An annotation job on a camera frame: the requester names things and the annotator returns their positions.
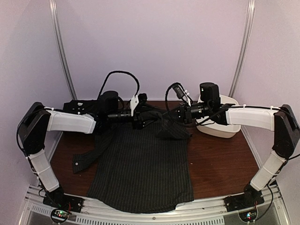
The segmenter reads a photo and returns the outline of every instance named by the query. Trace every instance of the white enclosure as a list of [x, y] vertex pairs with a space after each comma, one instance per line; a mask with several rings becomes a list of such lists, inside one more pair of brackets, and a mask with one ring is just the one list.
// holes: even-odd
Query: white enclosure
[[[17, 147], [17, 125], [35, 101], [61, 108], [71, 96], [48, 1], [0, 1], [0, 40], [0, 225], [14, 225], [28, 185], [37, 182]], [[58, 134], [47, 134], [47, 155]]]
[[[248, 0], [57, 0], [67, 64], [78, 99], [96, 99], [105, 76], [126, 70], [149, 100], [163, 100], [180, 82], [193, 99], [199, 84], [214, 82], [228, 95], [243, 40]], [[247, 105], [290, 104], [300, 121], [300, 2], [255, 2], [245, 63], [234, 98]], [[0, 1], [0, 225], [16, 223], [29, 184], [28, 162], [15, 141], [16, 127], [35, 101], [61, 108], [71, 100], [60, 61], [48, 0]], [[113, 75], [105, 90], [124, 99], [135, 82]], [[170, 98], [176, 100], [174, 93]], [[274, 133], [243, 127], [262, 165]], [[46, 137], [46, 155], [59, 133]], [[300, 158], [278, 184], [292, 224], [299, 224]]]

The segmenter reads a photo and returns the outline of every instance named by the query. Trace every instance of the striped fabric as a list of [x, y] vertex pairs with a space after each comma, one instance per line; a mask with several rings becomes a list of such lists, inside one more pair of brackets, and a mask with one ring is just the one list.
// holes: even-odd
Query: striped fabric
[[[121, 125], [97, 135], [94, 151], [74, 156], [74, 163], [78, 162], [74, 167], [80, 164], [82, 169], [101, 155], [87, 196], [131, 213], [166, 212], [192, 201], [187, 139], [170, 138], [170, 129], [164, 125], [166, 121], [157, 121], [143, 130]], [[182, 127], [176, 129], [189, 136]]]

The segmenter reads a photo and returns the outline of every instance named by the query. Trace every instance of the wire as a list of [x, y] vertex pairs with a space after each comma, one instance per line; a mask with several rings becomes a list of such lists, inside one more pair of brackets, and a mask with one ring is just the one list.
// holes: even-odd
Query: wire
[[294, 159], [294, 158], [297, 158], [297, 157], [299, 157], [299, 156], [300, 156], [300, 154], [295, 155], [295, 156], [293, 156], [293, 157], [290, 157], [289, 160]]
[[99, 98], [100, 95], [102, 94], [103, 88], [105, 87], [106, 82], [107, 82], [108, 78], [110, 77], [110, 75], [116, 74], [116, 73], [119, 73], [119, 74], [127, 74], [127, 75], [131, 76], [131, 77], [135, 80], [136, 85], [137, 85], [135, 95], [137, 95], [137, 93], [138, 93], [139, 90], [140, 90], [140, 83], [139, 83], [139, 81], [137, 80], [137, 78], [136, 78], [132, 73], [130, 73], [130, 72], [122, 71], [122, 70], [115, 70], [115, 71], [110, 72], [110, 73], [106, 76], [106, 78], [105, 78], [105, 80], [104, 80], [104, 82], [103, 82], [103, 84], [102, 84], [102, 87], [101, 87], [101, 89], [100, 89], [98, 98]]
[[272, 204], [273, 204], [274, 194], [273, 194], [273, 192], [272, 192], [272, 190], [271, 190], [271, 188], [270, 188], [270, 183], [267, 184], [267, 187], [268, 187], [268, 189], [269, 189], [269, 191], [271, 192], [271, 195], [272, 195], [272, 199], [271, 199], [270, 205], [268, 206], [268, 208], [266, 209], [266, 211], [265, 211], [259, 218], [255, 219], [255, 222], [256, 222], [257, 220], [261, 219], [261, 218], [268, 212], [268, 210], [271, 208], [271, 206], [272, 206]]
[[61, 207], [60, 204], [57, 204], [48, 194], [48, 192], [44, 189], [46, 196], [48, 197], [48, 199], [56, 206], [56, 207]]
[[38, 191], [38, 195], [40, 196], [40, 197], [42, 197], [42, 198], [44, 198], [44, 196], [41, 196], [41, 191], [42, 191], [43, 189], [40, 189], [39, 191]]

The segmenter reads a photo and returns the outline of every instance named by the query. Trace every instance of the vent slot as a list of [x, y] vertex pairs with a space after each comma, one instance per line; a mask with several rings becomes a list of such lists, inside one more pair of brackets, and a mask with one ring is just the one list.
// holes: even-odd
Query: vent slot
[[48, 208], [39, 205], [33, 205], [31, 211], [45, 216], [50, 216], [50, 212], [51, 212]]
[[[122, 223], [117, 221], [107, 221], [107, 220], [100, 220], [100, 219], [92, 219], [90, 217], [85, 216], [77, 216], [76, 223], [79, 225], [150, 225], [149, 222], [140, 222], [140, 223]], [[198, 221], [192, 223], [159, 223], [159, 225], [225, 225], [223, 217], [215, 217], [211, 219], [200, 219]]]

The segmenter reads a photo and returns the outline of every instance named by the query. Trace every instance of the white container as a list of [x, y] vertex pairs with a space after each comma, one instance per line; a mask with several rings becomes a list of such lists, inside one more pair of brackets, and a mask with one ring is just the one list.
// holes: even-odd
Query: white container
[[[222, 104], [225, 104], [225, 103], [232, 103], [232, 104], [236, 104], [236, 105], [239, 104], [237, 102], [237, 100], [233, 99], [232, 97], [227, 97], [227, 96], [224, 96], [224, 95], [220, 95], [220, 98], [221, 98], [221, 103]], [[196, 122], [199, 123], [199, 122], [205, 120], [207, 117], [196, 120]], [[208, 120], [205, 123], [213, 123], [213, 121]], [[240, 131], [240, 125], [227, 125], [227, 126], [224, 126], [224, 125], [214, 123], [214, 124], [210, 124], [210, 125], [207, 125], [207, 126], [197, 126], [197, 129], [200, 130], [202, 133], [205, 133], [205, 134], [208, 134], [208, 135], [212, 135], [212, 136], [216, 136], [216, 137], [223, 137], [223, 138], [231, 138], [237, 132]]]

